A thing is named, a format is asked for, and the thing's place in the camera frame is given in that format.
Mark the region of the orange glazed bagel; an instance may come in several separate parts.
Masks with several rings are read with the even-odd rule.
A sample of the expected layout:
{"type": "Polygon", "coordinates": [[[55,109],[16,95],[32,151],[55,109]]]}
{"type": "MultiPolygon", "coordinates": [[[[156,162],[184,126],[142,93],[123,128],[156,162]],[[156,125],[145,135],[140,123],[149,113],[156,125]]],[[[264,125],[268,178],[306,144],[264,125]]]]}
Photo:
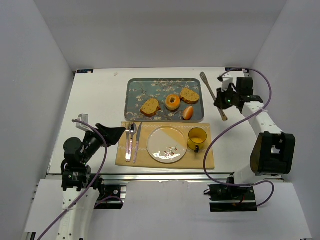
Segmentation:
{"type": "Polygon", "coordinates": [[[170,111],[175,111],[180,107],[181,100],[176,94],[170,94],[165,99],[165,106],[170,111]]]}

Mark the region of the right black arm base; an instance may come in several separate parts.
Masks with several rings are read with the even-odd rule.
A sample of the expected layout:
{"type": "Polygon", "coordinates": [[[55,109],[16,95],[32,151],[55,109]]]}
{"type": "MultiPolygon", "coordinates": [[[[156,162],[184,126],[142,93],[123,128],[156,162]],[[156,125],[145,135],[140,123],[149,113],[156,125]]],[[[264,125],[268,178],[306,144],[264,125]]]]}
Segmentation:
{"type": "Polygon", "coordinates": [[[258,211],[253,187],[211,184],[203,194],[209,197],[210,211],[213,213],[258,211]]]}

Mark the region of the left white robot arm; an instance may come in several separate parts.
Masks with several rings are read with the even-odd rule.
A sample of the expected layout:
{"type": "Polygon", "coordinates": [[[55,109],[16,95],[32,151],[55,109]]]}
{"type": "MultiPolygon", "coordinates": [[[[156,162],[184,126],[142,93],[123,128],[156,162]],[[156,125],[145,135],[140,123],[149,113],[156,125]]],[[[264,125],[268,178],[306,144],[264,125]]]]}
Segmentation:
{"type": "Polygon", "coordinates": [[[92,175],[89,160],[101,148],[118,143],[124,127],[86,126],[83,139],[71,137],[63,145],[62,212],[56,238],[58,240],[86,240],[99,197],[105,195],[102,178],[92,175]]]}

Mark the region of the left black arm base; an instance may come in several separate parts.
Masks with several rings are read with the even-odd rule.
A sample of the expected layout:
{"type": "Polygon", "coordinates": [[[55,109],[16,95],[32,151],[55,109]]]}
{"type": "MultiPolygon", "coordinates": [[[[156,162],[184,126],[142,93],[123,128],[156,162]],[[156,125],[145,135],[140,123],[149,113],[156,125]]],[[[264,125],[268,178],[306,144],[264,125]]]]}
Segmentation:
{"type": "Polygon", "coordinates": [[[97,210],[121,210],[127,194],[127,184],[120,180],[101,180],[99,197],[94,206],[97,210]]]}

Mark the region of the metal serving tongs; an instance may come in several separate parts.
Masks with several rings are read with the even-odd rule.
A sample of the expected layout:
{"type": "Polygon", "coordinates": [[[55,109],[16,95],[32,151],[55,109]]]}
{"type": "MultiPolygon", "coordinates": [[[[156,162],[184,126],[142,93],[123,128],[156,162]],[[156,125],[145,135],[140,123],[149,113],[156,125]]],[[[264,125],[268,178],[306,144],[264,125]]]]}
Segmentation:
{"type": "MultiPolygon", "coordinates": [[[[201,80],[203,81],[203,83],[205,84],[205,86],[207,87],[207,89],[208,89],[208,91],[209,91],[209,93],[210,93],[210,95],[211,95],[211,97],[212,97],[212,99],[213,99],[213,101],[214,101],[214,103],[215,103],[216,100],[217,100],[217,98],[216,98],[216,96],[215,96],[212,88],[210,87],[210,84],[209,84],[209,81],[208,81],[208,79],[207,79],[206,74],[202,71],[202,72],[199,74],[199,76],[200,76],[201,80]]],[[[224,111],[221,110],[221,109],[218,108],[218,107],[217,107],[217,109],[218,109],[218,112],[219,112],[219,114],[220,114],[220,116],[221,116],[222,121],[223,121],[223,122],[226,122],[226,121],[228,120],[228,117],[226,116],[226,114],[224,113],[224,111]]]]}

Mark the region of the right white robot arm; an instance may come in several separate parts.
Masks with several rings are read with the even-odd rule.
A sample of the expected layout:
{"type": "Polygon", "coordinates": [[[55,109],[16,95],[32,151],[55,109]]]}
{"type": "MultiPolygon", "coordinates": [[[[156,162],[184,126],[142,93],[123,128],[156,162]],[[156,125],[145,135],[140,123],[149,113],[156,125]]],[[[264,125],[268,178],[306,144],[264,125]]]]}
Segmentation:
{"type": "Polygon", "coordinates": [[[260,96],[254,95],[253,79],[220,77],[214,105],[221,111],[235,106],[252,127],[256,142],[249,164],[233,174],[234,183],[254,184],[267,176],[287,175],[291,172],[296,138],[283,132],[265,110],[260,96]]]}

